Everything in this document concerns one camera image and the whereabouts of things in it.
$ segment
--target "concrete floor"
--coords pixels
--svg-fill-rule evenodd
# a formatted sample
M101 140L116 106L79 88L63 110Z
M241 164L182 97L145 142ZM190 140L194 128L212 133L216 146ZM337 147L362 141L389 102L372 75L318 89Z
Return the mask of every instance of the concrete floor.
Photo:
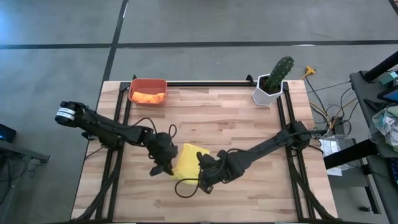
M0 1L1 44L111 43L122 0ZM201 41L296 41L398 39L398 17L387 0L130 0L120 43ZM314 88L349 80L396 51L398 45L333 45L118 49L110 80L242 80L268 73L283 56L300 78L306 65ZM12 223L48 223L70 218L87 145L78 129L53 120L62 100L95 108L109 49L0 50L0 123L18 131L16 143L51 154L18 192ZM349 84L319 91L325 106L340 103ZM308 95L316 101L313 94ZM322 119L314 114L315 121ZM357 107L351 138L367 138ZM359 212L363 189L332 189L340 218L387 223L385 215Z

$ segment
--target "wooden table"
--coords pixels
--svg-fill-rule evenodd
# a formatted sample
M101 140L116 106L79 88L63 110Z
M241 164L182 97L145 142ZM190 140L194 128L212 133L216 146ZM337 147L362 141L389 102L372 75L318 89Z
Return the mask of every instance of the wooden table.
M99 98L98 113L110 119L114 116L119 84L104 82ZM289 81L289 87L296 119L312 129L314 123L304 82ZM214 157L220 149L249 149L280 131L277 104L257 107L252 91L253 87L169 87L164 107L133 104L129 124L150 117L159 132L167 132L169 126L175 124L178 133L173 142L179 149L183 143L190 143L209 149ZM288 121L287 109L284 111ZM151 127L147 121L141 125ZM91 142L87 153L99 147L99 142ZM322 154L308 147L303 156L312 192L328 212L337 217ZM106 150L102 150L85 161L72 218L82 214L98 193L105 157ZM199 190L188 199L175 194L176 181L169 175L151 177L149 171L153 166L147 149L126 144L114 222L297 221L284 148L254 162L239 179L216 184L210 195ZM192 190L192 186L181 186L181 194ZM308 217L302 192L300 198Z

